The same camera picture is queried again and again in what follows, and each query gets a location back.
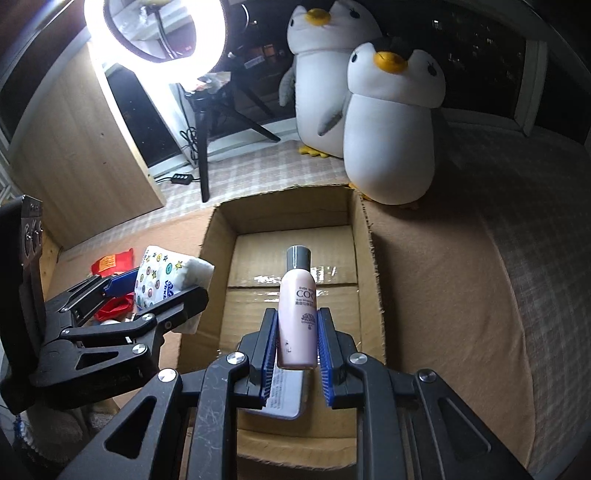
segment ring light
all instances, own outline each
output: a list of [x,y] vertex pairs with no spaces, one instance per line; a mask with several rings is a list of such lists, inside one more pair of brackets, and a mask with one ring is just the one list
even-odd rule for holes
[[218,62],[226,44],[226,20],[219,0],[181,0],[195,24],[195,50],[174,60],[154,57],[127,40],[109,15],[109,0],[86,0],[84,15],[93,42],[118,63],[167,83],[194,82]]

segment pink bottle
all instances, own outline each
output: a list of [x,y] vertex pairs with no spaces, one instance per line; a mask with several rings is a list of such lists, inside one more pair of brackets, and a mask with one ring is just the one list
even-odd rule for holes
[[287,273],[279,290],[279,338],[277,365],[305,370],[318,364],[316,282],[310,274],[310,250],[289,247]]

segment plaid fabric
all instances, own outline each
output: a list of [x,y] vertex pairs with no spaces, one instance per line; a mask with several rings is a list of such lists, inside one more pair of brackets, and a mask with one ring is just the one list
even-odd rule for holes
[[63,252],[60,258],[86,252],[101,245],[121,239],[152,225],[186,215],[226,200],[263,192],[283,190],[294,185],[347,183],[345,166],[337,158],[300,155],[295,140],[288,140],[237,157],[209,164],[209,188],[211,198],[201,201],[198,182],[189,185],[160,184],[166,197],[166,206],[133,220],[115,226],[106,232]]
[[591,418],[591,162],[514,132],[455,128],[454,162],[504,260],[534,383],[536,473]]

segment penguin beak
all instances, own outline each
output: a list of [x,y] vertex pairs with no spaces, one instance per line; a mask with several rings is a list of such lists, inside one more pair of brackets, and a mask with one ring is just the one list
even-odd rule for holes
[[408,62],[400,55],[391,51],[379,51],[374,54],[376,66],[388,73],[402,73],[408,67]]
[[321,27],[330,22],[330,13],[321,8],[313,8],[306,13],[306,20],[315,27]]

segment white penguin belly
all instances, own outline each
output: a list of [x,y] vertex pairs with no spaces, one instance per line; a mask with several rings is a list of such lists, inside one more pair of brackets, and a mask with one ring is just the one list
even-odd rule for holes
[[428,108],[353,95],[343,145],[349,179],[376,202],[413,202],[431,185],[435,158]]
[[343,157],[341,120],[323,137],[318,126],[323,114],[341,105],[347,92],[347,65],[351,51],[324,50],[301,53],[295,70],[295,119],[302,142],[309,147]]

